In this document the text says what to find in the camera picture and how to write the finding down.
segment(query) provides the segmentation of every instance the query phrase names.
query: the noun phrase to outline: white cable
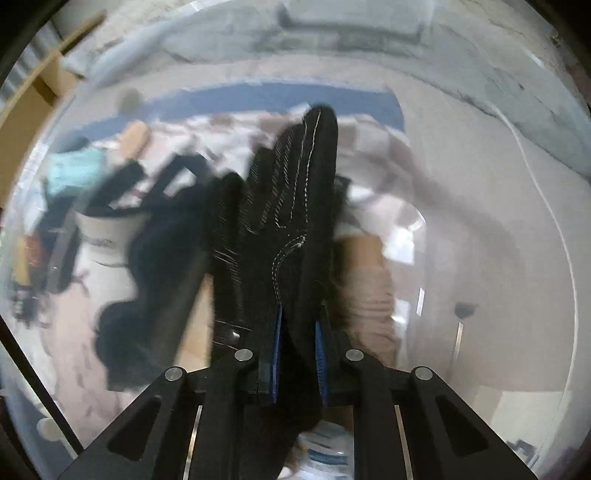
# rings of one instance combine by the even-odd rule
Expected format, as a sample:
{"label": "white cable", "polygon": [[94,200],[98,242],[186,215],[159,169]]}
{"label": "white cable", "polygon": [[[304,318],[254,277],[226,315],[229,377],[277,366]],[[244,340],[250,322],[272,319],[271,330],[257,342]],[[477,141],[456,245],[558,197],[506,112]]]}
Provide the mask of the white cable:
{"label": "white cable", "polygon": [[[558,420],[558,413],[561,410],[562,405],[564,403],[566,392],[570,389],[570,384],[571,384],[572,377],[573,377],[574,358],[577,354],[577,346],[578,346],[578,342],[579,342],[579,302],[578,302],[578,295],[577,295],[577,285],[574,280],[573,262],[570,259],[569,248],[566,245],[566,240],[564,239],[564,233],[562,232],[562,229],[560,228],[560,224],[558,223],[558,219],[556,218],[556,215],[554,214],[554,211],[552,210],[552,207],[550,206],[548,199],[546,198],[546,196],[544,195],[544,192],[542,192],[542,189],[540,188],[540,184],[538,183],[538,180],[535,178],[534,172],[532,171],[529,162],[527,161],[527,156],[525,155],[525,151],[523,149],[523,145],[521,144],[521,140],[519,139],[519,134],[517,133],[517,130],[515,129],[513,124],[511,124],[511,122],[509,122],[507,117],[503,114],[503,112],[501,112],[499,110],[499,108],[496,105],[488,102],[488,106],[494,111],[494,113],[497,115],[497,117],[507,126],[507,128],[511,131],[513,138],[515,138],[515,141],[517,142],[517,146],[519,147],[519,151],[521,152],[521,158],[525,164],[525,167],[527,168],[527,171],[530,174],[530,177],[531,177],[532,182],[534,183],[535,189],[538,191],[538,194],[540,195],[542,201],[544,202],[546,209],[548,210],[550,216],[552,217],[552,221],[554,222],[554,226],[558,230],[558,235],[560,236],[560,241],[562,242],[562,247],[564,249],[564,254],[566,255],[566,261],[569,265],[570,282],[571,282],[571,286],[573,289],[573,303],[574,303],[573,353],[570,357],[569,374],[566,377],[566,384],[564,386],[564,391],[562,393],[562,396],[560,397],[560,402],[558,403],[556,413],[554,414],[554,417],[552,419],[550,431],[552,432],[552,435],[555,437],[556,433],[558,431],[558,425],[556,425],[557,420]],[[538,458],[542,457],[541,452],[544,449],[544,446],[546,445],[549,436],[550,435],[548,435],[546,437],[546,439],[544,439],[544,441],[542,442],[542,445],[541,445],[540,450],[537,455]]]}

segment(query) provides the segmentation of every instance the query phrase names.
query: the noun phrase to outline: triangular cutout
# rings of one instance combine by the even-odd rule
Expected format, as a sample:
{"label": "triangular cutout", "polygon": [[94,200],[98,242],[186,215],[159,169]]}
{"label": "triangular cutout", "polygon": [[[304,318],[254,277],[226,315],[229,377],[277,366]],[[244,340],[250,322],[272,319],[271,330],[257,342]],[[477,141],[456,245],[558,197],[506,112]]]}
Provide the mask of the triangular cutout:
{"label": "triangular cutout", "polygon": [[134,462],[144,454],[148,437],[158,416],[161,401],[150,398],[137,414],[109,441],[107,448]]}
{"label": "triangular cutout", "polygon": [[488,442],[446,397],[436,398],[453,453],[464,457],[488,448]]}

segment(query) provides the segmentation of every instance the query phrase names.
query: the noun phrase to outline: silver screw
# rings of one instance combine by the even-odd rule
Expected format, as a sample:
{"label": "silver screw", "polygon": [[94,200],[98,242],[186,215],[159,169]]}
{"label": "silver screw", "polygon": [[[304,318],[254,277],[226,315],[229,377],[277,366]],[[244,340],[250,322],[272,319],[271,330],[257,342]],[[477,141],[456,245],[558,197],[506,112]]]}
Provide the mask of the silver screw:
{"label": "silver screw", "polygon": [[356,348],[352,348],[351,350],[347,350],[345,357],[347,357],[352,362],[359,362],[360,360],[363,360],[363,352],[361,350],[357,350]]}
{"label": "silver screw", "polygon": [[234,358],[239,362],[246,362],[252,358],[252,352],[248,348],[243,348],[234,354]]}
{"label": "silver screw", "polygon": [[431,380],[433,378],[433,372],[427,367],[418,367],[414,374],[419,380]]}
{"label": "silver screw", "polygon": [[169,382],[174,382],[183,376],[183,371],[179,367],[171,367],[164,373],[164,378]]}

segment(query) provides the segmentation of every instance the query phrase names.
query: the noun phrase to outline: teal object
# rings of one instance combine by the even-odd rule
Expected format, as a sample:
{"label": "teal object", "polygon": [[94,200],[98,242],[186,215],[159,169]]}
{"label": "teal object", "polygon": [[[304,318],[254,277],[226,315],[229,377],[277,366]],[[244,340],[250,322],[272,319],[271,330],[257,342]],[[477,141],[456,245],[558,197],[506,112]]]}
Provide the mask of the teal object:
{"label": "teal object", "polygon": [[108,173],[105,150],[84,148],[75,152],[54,153],[47,168],[47,194],[50,197],[72,189],[87,190]]}

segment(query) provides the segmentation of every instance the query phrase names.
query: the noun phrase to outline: black glove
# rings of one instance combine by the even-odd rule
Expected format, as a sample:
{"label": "black glove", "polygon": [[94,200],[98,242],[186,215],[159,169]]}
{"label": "black glove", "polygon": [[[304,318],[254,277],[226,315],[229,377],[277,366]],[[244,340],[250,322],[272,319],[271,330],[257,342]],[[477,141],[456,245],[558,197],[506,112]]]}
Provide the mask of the black glove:
{"label": "black glove", "polygon": [[235,173],[221,179],[209,221],[217,344],[241,348],[281,305],[295,351],[316,370],[314,325],[328,285],[337,135],[333,110],[314,107],[273,150],[255,153],[246,182]]}

